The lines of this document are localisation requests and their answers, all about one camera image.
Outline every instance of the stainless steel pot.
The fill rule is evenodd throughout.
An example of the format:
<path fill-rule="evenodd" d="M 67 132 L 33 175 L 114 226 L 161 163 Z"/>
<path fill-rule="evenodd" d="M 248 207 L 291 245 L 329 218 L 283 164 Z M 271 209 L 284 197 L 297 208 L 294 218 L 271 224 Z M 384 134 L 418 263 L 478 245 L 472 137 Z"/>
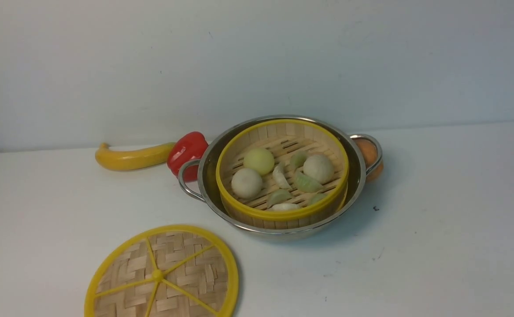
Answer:
<path fill-rule="evenodd" d="M 246 225 L 240 221 L 237 221 L 227 215 L 225 208 L 223 207 L 220 191 L 216 182 L 216 165 L 218 161 L 218 157 L 222 152 L 223 148 L 226 144 L 235 137 L 235 135 L 239 134 L 241 131 L 249 128 L 254 124 L 258 124 L 260 122 L 276 120 L 276 119 L 297 119 L 303 121 L 313 122 L 325 129 L 329 132 L 333 133 L 339 139 L 345 151 L 347 151 L 347 155 L 349 156 L 349 179 L 347 186 L 347 197 L 345 197 L 345 205 L 331 217 L 319 221 L 317 223 L 313 223 L 311 225 L 307 225 L 305 227 L 300 227 L 296 229 L 262 229 L 253 227 L 252 225 Z M 357 145 L 352 141 L 352 139 L 366 139 L 372 142 L 376 146 L 376 150 L 378 152 L 376 162 L 372 166 L 368 168 L 364 165 L 364 160 L 361 154 L 361 151 L 357 147 Z M 347 135 L 344 134 L 341 130 L 334 128 L 333 126 L 326 124 L 320 120 L 316 120 L 313 118 L 301 117 L 301 116 L 291 116 L 291 115 L 283 115 L 283 116 L 267 116 L 267 117 L 259 117 L 253 120 L 245 121 L 241 124 L 238 124 L 226 132 L 222 133 L 220 136 L 216 138 L 210 144 L 204 156 L 200 160 L 189 161 L 186 164 L 182 165 L 180 171 L 178 172 L 178 182 L 182 190 L 187 193 L 189 196 L 200 200 L 204 203 L 207 203 L 208 206 L 223 220 L 227 221 L 234 227 L 241 229 L 241 231 L 250 233 L 254 236 L 265 238 L 268 240 L 295 240 L 302 239 L 304 237 L 308 237 L 313 235 L 314 233 L 320 231 L 327 227 L 331 221 L 339 218 L 343 213 L 345 213 L 351 205 L 357 200 L 357 197 L 360 195 L 363 187 L 366 176 L 370 174 L 375 168 L 380 165 L 382 161 L 382 148 L 378 141 L 370 135 L 366 134 L 354 134 Z M 198 187 L 200 188 L 200 193 L 193 191 L 188 188 L 184 181 L 184 171 L 190 167 L 198 165 Z"/>

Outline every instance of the yellow rim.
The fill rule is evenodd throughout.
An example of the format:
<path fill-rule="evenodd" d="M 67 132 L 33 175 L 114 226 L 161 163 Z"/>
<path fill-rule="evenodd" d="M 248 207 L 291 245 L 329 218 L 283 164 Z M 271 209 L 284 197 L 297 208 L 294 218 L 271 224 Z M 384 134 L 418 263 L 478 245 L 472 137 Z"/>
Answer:
<path fill-rule="evenodd" d="M 341 178 L 341 181 L 337 186 L 333 189 L 331 193 L 327 195 L 325 199 L 322 199 L 318 203 L 315 203 L 311 206 L 306 206 L 297 210 L 290 210 L 290 211 L 267 211 L 267 210 L 258 210 L 252 207 L 249 207 L 245 205 L 244 203 L 241 203 L 235 197 L 231 196 L 231 194 L 227 191 L 225 186 L 222 183 L 221 175 L 220 175 L 220 166 L 223 161 L 224 154 L 229 150 L 229 148 L 232 146 L 232 144 L 239 138 L 241 138 L 243 135 L 247 134 L 248 132 L 261 128 L 262 126 L 267 126 L 271 124 L 279 124 L 279 123 L 293 123 L 293 124 L 301 124 L 301 125 L 307 125 L 312 126 L 316 129 L 321 130 L 323 133 L 328 135 L 331 139 L 335 141 L 337 146 L 340 149 L 340 152 L 343 153 L 343 157 L 341 157 L 341 160 L 343 162 L 346 162 L 343 167 L 343 178 Z M 241 211 L 251 217 L 265 220 L 265 221 L 290 221 L 295 219 L 300 219 L 303 217 L 308 217 L 309 215 L 312 215 L 316 213 L 317 211 L 323 209 L 323 207 L 329 205 L 329 203 L 333 202 L 335 198 L 343 191 L 345 188 L 345 185 L 347 184 L 347 178 L 349 177 L 349 157 L 347 156 L 347 151 L 345 151 L 345 148 L 339 142 L 339 140 L 335 137 L 335 135 L 331 134 L 326 129 L 313 124 L 311 122 L 307 121 L 301 121 L 301 120 L 294 120 L 294 119 L 279 119 L 279 120 L 272 120 L 272 121 L 266 121 L 261 122 L 260 124 L 255 124 L 245 130 L 243 130 L 241 133 L 237 134 L 234 138 L 230 140 L 229 143 L 223 148 L 220 157 L 218 158 L 218 163 L 216 167 L 216 181 L 218 184 L 218 188 L 220 189 L 221 197 L 223 200 L 227 201 L 227 203 L 230 203 L 235 209 L 238 211 Z"/>
<path fill-rule="evenodd" d="M 211 249 L 212 247 L 217 248 L 220 251 L 220 254 L 223 257 L 223 261 L 225 262 L 226 268 L 227 268 L 227 275 L 228 275 L 228 281 L 227 281 L 227 293 L 226 297 L 223 301 L 223 305 L 220 309 L 220 311 L 216 311 L 212 309 L 212 307 L 209 307 L 204 302 L 200 301 L 197 297 L 194 297 L 187 291 L 184 291 L 179 286 L 174 285 L 173 283 L 167 281 L 166 279 L 160 279 L 158 281 L 155 277 L 152 277 L 151 279 L 145 279 L 143 281 L 137 281 L 134 283 L 129 283 L 126 285 L 122 285 L 120 287 L 115 287 L 113 289 L 109 289 L 107 291 L 102 291 L 101 293 L 96 293 L 96 289 L 98 288 L 98 284 L 100 280 L 102 279 L 102 276 L 106 272 L 106 270 L 110 267 L 110 264 L 112 264 L 122 252 L 126 251 L 129 247 L 136 243 L 140 243 L 142 241 L 145 241 L 148 247 L 148 254 L 151 259 L 152 265 L 154 269 L 157 268 L 157 264 L 155 261 L 155 256 L 151 247 L 151 243 L 149 241 L 149 237 L 152 235 L 158 235 L 160 233 L 168 232 L 168 231 L 183 231 L 188 233 L 194 233 L 195 235 L 199 235 L 201 237 L 204 237 L 208 241 L 212 243 L 212 245 L 209 245 L 208 247 L 205 247 L 204 249 L 194 253 L 190 257 L 185 258 L 184 260 L 180 261 L 174 267 L 171 267 L 170 269 L 165 269 L 163 271 L 163 275 L 166 275 L 167 273 L 173 271 L 174 269 L 178 268 L 180 265 L 183 265 L 188 260 L 193 259 L 197 255 L 207 251 L 208 249 Z M 193 227 L 192 225 L 167 225 L 165 227 L 158 227 L 155 229 L 151 229 L 148 231 L 145 231 L 143 233 L 140 233 L 139 235 L 132 237 L 128 241 L 122 243 L 118 248 L 116 248 L 108 257 L 104 260 L 102 264 L 100 264 L 100 267 L 96 270 L 96 273 L 94 273 L 92 280 L 90 281 L 90 285 L 88 287 L 88 290 L 86 291 L 86 297 L 85 297 L 85 303 L 84 303 L 84 316 L 85 317 L 94 317 L 94 299 L 97 297 L 107 295 L 110 293 L 116 293 L 118 291 L 122 291 L 128 287 L 134 287 L 136 285 L 145 284 L 154 282 L 154 289 L 152 291 L 152 294 L 150 296 L 150 299 L 148 301 L 147 311 L 146 311 L 146 317 L 149 316 L 152 306 L 155 301 L 155 295 L 157 288 L 159 287 L 160 283 L 166 284 L 168 287 L 174 288 L 176 291 L 182 293 L 183 295 L 186 295 L 192 301 L 195 301 L 198 305 L 206 308 L 210 313 L 215 315 L 216 317 L 230 317 L 233 314 L 233 311 L 235 309 L 235 304 L 237 303 L 237 295 L 239 293 L 239 273 L 237 272 L 237 264 L 235 263 L 235 258 L 233 257 L 233 254 L 231 253 L 231 250 L 227 247 L 227 245 L 218 238 L 215 234 L 198 228 Z"/>

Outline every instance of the toy bell pepper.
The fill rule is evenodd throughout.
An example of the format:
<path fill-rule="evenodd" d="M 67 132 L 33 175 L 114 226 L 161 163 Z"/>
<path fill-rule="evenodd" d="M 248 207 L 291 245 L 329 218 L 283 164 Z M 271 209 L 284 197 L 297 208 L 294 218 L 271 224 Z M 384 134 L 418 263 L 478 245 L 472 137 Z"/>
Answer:
<path fill-rule="evenodd" d="M 174 145 L 169 153 L 166 165 L 170 168 L 174 176 L 178 177 L 178 170 L 180 170 L 181 166 L 188 161 L 202 158 L 207 148 L 208 142 L 206 142 L 206 138 L 204 138 L 202 133 L 188 133 Z M 184 173 L 185 182 L 196 181 L 196 179 L 198 179 L 197 174 L 197 166 L 187 168 Z"/>

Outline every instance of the bamboo steamer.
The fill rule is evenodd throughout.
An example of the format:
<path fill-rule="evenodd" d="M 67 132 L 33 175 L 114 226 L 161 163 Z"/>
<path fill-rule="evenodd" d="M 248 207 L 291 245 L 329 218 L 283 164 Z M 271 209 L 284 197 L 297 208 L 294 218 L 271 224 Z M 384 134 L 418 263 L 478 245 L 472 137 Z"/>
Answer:
<path fill-rule="evenodd" d="M 245 153 L 256 147 L 266 148 L 273 153 L 275 164 L 286 163 L 285 176 L 294 196 L 286 203 L 297 203 L 301 209 L 266 210 L 267 196 L 279 189 L 271 173 L 263 176 L 263 189 L 256 198 L 245 200 L 235 195 L 231 189 L 231 178 L 243 168 Z M 306 151 L 310 155 L 323 153 L 335 167 L 333 179 L 324 184 L 321 191 L 327 197 L 311 206 L 307 202 L 315 193 L 305 193 L 295 188 L 295 169 L 288 164 L 298 151 Z M 245 129 L 224 147 L 216 166 L 217 185 L 229 215 L 247 225 L 265 229 L 299 228 L 329 217 L 343 206 L 348 176 L 347 152 L 337 138 L 319 125 L 293 119 L 266 121 Z"/>
<path fill-rule="evenodd" d="M 86 293 L 85 317 L 230 317 L 239 275 L 213 233 L 169 225 L 140 233 L 100 265 Z"/>

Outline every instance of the toy banana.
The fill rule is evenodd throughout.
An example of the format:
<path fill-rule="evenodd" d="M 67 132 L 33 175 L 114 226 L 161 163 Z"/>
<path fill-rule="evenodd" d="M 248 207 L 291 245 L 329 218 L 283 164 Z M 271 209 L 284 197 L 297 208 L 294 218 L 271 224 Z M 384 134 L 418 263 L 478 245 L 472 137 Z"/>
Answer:
<path fill-rule="evenodd" d="M 96 162 L 109 170 L 134 170 L 165 163 L 174 142 L 135 151 L 112 151 L 102 143 L 96 150 Z"/>

